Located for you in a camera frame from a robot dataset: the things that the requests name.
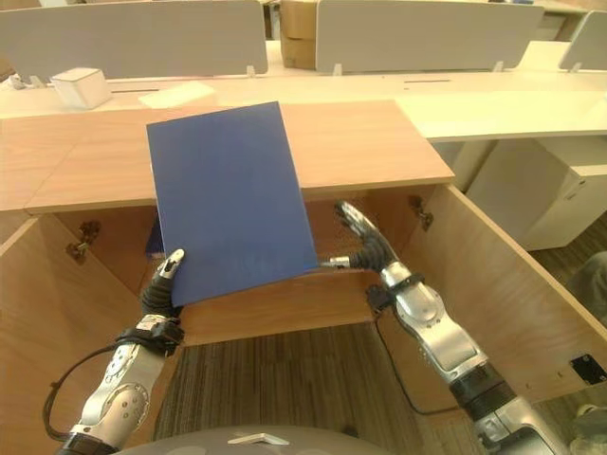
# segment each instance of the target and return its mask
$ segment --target blue book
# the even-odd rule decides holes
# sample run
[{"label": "blue book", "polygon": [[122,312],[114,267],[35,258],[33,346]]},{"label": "blue book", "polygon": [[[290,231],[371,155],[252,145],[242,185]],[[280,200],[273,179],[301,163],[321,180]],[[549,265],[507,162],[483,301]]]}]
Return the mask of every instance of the blue book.
[{"label": "blue book", "polygon": [[302,275],[317,257],[278,102],[147,127],[164,250],[183,306]]}]

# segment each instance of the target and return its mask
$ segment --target metal hinge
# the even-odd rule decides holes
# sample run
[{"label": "metal hinge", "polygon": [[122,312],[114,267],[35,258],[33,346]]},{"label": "metal hinge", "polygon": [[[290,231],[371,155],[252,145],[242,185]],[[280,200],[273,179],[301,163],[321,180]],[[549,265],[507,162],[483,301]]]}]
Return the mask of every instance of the metal hinge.
[{"label": "metal hinge", "polygon": [[78,264],[83,264],[86,257],[86,250],[95,242],[101,230],[99,221],[85,221],[80,225],[80,242],[77,244],[68,244],[65,252],[72,257]]},{"label": "metal hinge", "polygon": [[428,230],[434,221],[434,215],[429,211],[424,211],[424,201],[419,196],[409,196],[409,207],[411,207],[421,221],[421,227]]}]

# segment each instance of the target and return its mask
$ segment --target desk divider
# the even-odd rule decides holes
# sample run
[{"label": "desk divider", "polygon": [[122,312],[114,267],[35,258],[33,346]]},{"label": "desk divider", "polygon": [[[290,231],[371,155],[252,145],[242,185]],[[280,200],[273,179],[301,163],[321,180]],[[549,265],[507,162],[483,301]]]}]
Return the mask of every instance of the desk divider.
[{"label": "desk divider", "polygon": [[559,68],[607,70],[607,11],[586,14],[562,56]]},{"label": "desk divider", "polygon": [[0,12],[0,53],[24,78],[84,66],[108,79],[267,72],[255,0],[158,1]]},{"label": "desk divider", "polygon": [[316,67],[322,72],[336,65],[343,72],[488,70],[519,64],[543,8],[320,0],[317,14]]}]

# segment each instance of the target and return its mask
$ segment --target cabinet door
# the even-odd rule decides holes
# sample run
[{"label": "cabinet door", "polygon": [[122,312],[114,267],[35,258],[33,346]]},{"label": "cabinet door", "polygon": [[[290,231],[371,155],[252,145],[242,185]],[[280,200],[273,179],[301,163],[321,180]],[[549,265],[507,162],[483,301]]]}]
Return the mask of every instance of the cabinet door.
[{"label": "cabinet door", "polygon": [[[135,295],[87,252],[64,252],[76,238],[54,216],[30,218],[0,247],[0,453],[53,453],[42,408],[76,361],[113,342],[140,319]],[[82,365],[64,383],[51,423],[67,431],[99,385],[109,355]],[[159,397],[134,442],[149,441]]]},{"label": "cabinet door", "polygon": [[[569,365],[581,355],[607,369],[607,329],[466,196],[439,186],[425,210],[432,225],[417,227],[398,253],[517,393],[538,401],[587,387]],[[454,405],[417,343],[390,315],[379,325],[413,401],[423,410]]]}]

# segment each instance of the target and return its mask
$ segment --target wooden shelf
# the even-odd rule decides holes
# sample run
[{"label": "wooden shelf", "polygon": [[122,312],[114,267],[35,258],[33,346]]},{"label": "wooden shelf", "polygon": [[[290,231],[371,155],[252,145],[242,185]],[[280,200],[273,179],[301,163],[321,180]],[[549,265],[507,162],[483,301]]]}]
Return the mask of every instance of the wooden shelf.
[{"label": "wooden shelf", "polygon": [[[200,106],[3,120],[0,211],[153,205],[145,125]],[[447,182],[453,175],[392,101],[281,105],[303,194]]]},{"label": "wooden shelf", "polygon": [[188,305],[186,345],[373,320],[364,272],[322,272]]}]

